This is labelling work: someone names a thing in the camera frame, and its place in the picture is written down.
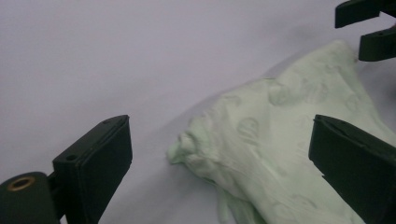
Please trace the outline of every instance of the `black plastic part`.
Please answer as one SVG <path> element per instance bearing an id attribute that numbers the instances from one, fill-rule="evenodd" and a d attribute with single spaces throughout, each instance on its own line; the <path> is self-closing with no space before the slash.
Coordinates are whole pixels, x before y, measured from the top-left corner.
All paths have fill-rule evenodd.
<path id="1" fill-rule="evenodd" d="M 396 28 L 361 37 L 359 60 L 377 62 L 396 57 Z"/>
<path id="2" fill-rule="evenodd" d="M 396 223 L 395 147 L 340 119 L 316 115 L 309 159 L 366 223 Z"/>
<path id="3" fill-rule="evenodd" d="M 129 117 L 107 119 L 53 160 L 68 223 L 97 223 L 132 162 Z"/>
<path id="4" fill-rule="evenodd" d="M 59 223 L 45 174 L 18 175 L 0 185 L 0 223 Z"/>
<path id="5" fill-rule="evenodd" d="M 355 22 L 378 17 L 379 13 L 380 5 L 378 1 L 347 1 L 335 9 L 335 28 L 341 28 Z"/>

